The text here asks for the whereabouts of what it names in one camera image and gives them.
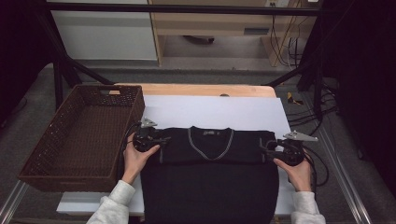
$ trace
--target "black metal frame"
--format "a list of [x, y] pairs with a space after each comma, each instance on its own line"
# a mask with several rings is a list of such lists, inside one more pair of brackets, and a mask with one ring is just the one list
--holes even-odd
[[[286, 8], [286, 7], [231, 7], [231, 6], [183, 6], [183, 5], [138, 5], [138, 4], [89, 4], [89, 3], [54, 3], [45, 0], [25, 0], [35, 13], [35, 17], [49, 38], [52, 50], [49, 53], [54, 60], [56, 108], [63, 101], [62, 77], [73, 87], [81, 83], [76, 70], [100, 81], [102, 84], [113, 85], [111, 82], [84, 65], [74, 61], [67, 55], [62, 39], [59, 38], [42, 15], [52, 10], [61, 11], [97, 11], [97, 12], [161, 12], [161, 13], [204, 13], [204, 14], [243, 14], [243, 15], [282, 15], [282, 16], [316, 16], [334, 15], [336, 11], [319, 8]], [[301, 74], [311, 62], [301, 64], [285, 76], [272, 81], [267, 86], [275, 87], [285, 80]]]

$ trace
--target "person's left hand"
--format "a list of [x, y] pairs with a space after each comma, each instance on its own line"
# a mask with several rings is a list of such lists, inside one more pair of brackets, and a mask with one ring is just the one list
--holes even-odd
[[134, 148], [134, 144], [132, 142], [133, 139], [134, 133], [128, 136], [128, 144], [123, 152], [125, 159], [125, 170], [122, 180], [128, 184], [134, 183], [134, 180], [146, 165], [146, 161], [160, 148], [160, 146], [157, 145], [146, 152], [139, 152], [136, 150], [136, 148]]

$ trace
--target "gray floor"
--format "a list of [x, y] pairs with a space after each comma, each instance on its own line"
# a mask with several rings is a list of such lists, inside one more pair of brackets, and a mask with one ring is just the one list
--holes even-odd
[[[160, 82], [160, 83], [213, 83], [213, 84], [249, 84], [260, 85], [274, 80], [290, 70], [288, 66], [277, 68], [268, 65], [268, 59], [258, 38], [216, 37], [213, 45], [202, 40], [191, 40], [183, 36], [168, 38], [165, 49], [164, 64], [161, 68], [152, 65], [129, 66], [124, 69], [107, 67], [97, 69], [104, 77], [116, 82]], [[84, 81], [92, 81], [81, 76]], [[285, 85], [276, 88], [276, 95], [281, 98], [289, 119], [307, 115], [305, 105], [289, 104], [287, 92], [296, 98], [294, 78]], [[323, 107], [335, 104], [332, 97], [326, 98]], [[6, 126], [0, 130], [0, 164], [2, 185], [0, 202], [7, 199], [17, 182], [18, 174], [24, 160], [33, 149], [41, 134], [45, 131], [54, 115], [53, 76], [50, 69], [40, 73], [37, 81], [21, 101], [26, 106], [12, 115]], [[384, 186], [374, 166], [368, 161], [361, 161], [356, 155], [356, 147], [342, 119], [331, 113], [324, 123], [326, 132], [335, 145], [338, 156], [345, 165], [355, 187], [361, 196], [373, 223], [395, 223], [396, 202]], [[310, 133], [315, 128], [313, 122], [292, 127], [301, 133]], [[325, 161], [328, 161], [321, 143], [309, 144]], [[318, 167], [319, 180], [323, 179], [323, 168]], [[15, 218], [45, 218], [61, 220], [86, 220], [86, 217], [70, 217], [55, 212], [61, 198], [60, 193], [44, 193], [29, 188], [18, 207]], [[327, 185], [318, 189], [318, 207], [328, 223], [356, 223], [344, 193], [331, 170]], [[287, 217], [281, 223], [288, 222]]]

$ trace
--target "black t-shirt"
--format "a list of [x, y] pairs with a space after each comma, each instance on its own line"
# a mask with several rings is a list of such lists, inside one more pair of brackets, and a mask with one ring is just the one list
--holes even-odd
[[141, 173], [146, 223], [269, 223], [279, 187], [267, 131], [170, 128]]

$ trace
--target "white sleeve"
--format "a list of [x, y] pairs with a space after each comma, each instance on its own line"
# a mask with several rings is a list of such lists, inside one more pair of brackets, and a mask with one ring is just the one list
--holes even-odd
[[110, 195], [103, 197], [98, 210], [87, 223], [128, 223], [129, 203], [134, 195], [134, 188], [119, 180]]
[[315, 194], [308, 191], [293, 193], [295, 212], [291, 213], [291, 223], [293, 224], [321, 224], [326, 223], [323, 215], [320, 214], [315, 201]]

